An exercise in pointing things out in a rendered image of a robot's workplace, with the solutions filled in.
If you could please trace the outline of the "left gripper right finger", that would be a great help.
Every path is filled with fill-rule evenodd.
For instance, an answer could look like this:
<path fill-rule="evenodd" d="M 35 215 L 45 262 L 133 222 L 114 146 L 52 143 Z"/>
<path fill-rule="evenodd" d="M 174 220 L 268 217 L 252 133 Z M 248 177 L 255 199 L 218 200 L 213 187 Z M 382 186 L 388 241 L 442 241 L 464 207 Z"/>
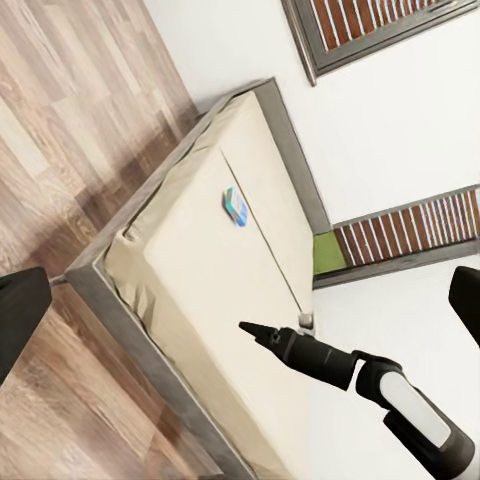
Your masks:
<path fill-rule="evenodd" d="M 448 300 L 480 347 L 480 270 L 458 266 L 450 284 Z"/>

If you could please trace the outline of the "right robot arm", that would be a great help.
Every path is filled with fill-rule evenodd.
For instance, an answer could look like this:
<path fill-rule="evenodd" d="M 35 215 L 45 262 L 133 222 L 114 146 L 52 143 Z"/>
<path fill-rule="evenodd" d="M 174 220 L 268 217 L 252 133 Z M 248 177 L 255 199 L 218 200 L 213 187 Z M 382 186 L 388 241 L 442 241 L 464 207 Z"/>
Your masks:
<path fill-rule="evenodd" d="M 240 320 L 254 342 L 270 349 L 286 366 L 347 391 L 359 359 L 355 390 L 387 409 L 383 423 L 435 480 L 480 480 L 480 445 L 407 381 L 393 359 L 360 349 L 352 353 L 318 340 L 316 312 L 299 315 L 299 330 Z"/>

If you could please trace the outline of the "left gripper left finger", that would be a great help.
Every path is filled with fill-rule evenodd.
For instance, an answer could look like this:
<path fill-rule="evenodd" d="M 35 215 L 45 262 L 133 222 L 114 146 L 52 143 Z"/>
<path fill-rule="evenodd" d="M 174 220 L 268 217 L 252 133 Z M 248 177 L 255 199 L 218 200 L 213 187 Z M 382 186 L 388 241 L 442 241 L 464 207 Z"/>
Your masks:
<path fill-rule="evenodd" d="M 0 386 L 51 305 L 43 266 L 0 277 Z"/>

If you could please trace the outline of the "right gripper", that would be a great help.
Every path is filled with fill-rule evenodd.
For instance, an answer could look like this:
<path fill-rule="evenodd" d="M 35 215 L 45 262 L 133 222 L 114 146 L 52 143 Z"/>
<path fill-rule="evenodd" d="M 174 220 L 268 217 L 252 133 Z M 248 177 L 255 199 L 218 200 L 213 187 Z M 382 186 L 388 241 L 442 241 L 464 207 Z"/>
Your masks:
<path fill-rule="evenodd" d="M 300 370 L 306 374 L 306 378 L 311 376 L 323 381 L 324 367 L 333 349 L 332 345 L 307 335 L 299 335 L 290 326 L 276 328 L 256 323 L 240 320 L 240 328 L 254 334 L 254 342 L 270 349 L 286 366 Z"/>

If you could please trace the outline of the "board game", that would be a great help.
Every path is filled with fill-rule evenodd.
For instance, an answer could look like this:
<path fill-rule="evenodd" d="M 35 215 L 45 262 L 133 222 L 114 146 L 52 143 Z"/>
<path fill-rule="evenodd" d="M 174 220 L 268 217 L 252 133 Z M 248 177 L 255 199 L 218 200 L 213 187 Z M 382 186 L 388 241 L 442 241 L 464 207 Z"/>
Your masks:
<path fill-rule="evenodd" d="M 247 224 L 248 208 L 239 197 L 234 187 L 227 189 L 227 196 L 225 200 L 225 207 L 233 216 L 240 228 Z"/>

